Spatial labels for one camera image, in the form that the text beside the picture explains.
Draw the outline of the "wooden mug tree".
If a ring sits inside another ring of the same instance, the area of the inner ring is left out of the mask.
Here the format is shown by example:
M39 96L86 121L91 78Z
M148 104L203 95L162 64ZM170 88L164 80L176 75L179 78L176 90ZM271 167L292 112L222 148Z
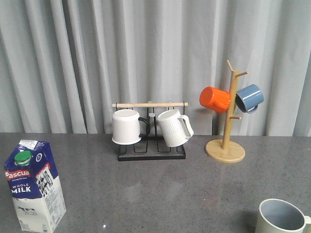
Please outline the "wooden mug tree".
M205 146L205 150L209 156L217 161L223 163L237 163L244 159L245 150L240 144L231 141L230 136L233 120L241 119L240 116L234 116L234 110L236 106L235 99L239 77L248 74L248 72L240 72L232 67L229 60L227 60L226 62L231 71L229 87L231 102L229 108L226 111L224 134L222 139L215 139L209 141Z

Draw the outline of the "blue white milk carton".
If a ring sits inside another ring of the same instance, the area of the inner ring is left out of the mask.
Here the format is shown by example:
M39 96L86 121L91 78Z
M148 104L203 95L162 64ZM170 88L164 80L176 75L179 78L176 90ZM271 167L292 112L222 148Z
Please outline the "blue white milk carton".
M21 229L54 232L66 206L49 142L20 140L4 170Z

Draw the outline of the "white ribbed mug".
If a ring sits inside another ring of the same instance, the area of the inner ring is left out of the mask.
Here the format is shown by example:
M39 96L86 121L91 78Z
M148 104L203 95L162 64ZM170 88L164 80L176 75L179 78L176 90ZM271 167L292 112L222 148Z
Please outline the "white ribbed mug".
M157 122L168 147L181 146L194 135L189 117L182 115L178 109L161 113Z

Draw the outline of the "grey curtain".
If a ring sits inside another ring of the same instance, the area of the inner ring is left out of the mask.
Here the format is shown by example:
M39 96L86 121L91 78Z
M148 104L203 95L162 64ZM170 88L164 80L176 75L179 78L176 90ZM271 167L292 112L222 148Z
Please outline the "grey curtain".
M220 135L199 95L228 89L227 61L264 94L233 135L310 136L308 0L3 0L0 130L111 133L113 103L186 101Z

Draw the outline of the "cream HOME mug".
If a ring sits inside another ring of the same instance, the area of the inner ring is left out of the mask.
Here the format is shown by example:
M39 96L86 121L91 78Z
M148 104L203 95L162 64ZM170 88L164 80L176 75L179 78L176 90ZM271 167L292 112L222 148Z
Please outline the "cream HOME mug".
M259 205L257 233L309 233L311 217L295 205L280 199L266 199Z

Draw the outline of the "orange enamel mug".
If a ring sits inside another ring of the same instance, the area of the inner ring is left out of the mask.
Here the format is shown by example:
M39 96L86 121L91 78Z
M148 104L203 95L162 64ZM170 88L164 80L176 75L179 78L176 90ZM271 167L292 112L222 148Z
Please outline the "orange enamel mug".
M202 106L220 114L229 108L231 95L229 92L208 86L201 92L199 101Z

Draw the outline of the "blue enamel mug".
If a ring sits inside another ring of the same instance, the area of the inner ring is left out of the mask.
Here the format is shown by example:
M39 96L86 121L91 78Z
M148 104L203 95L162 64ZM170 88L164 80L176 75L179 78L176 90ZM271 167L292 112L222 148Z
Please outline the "blue enamel mug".
M251 84L236 93L236 105L244 113L253 113L263 101L263 93L255 84Z

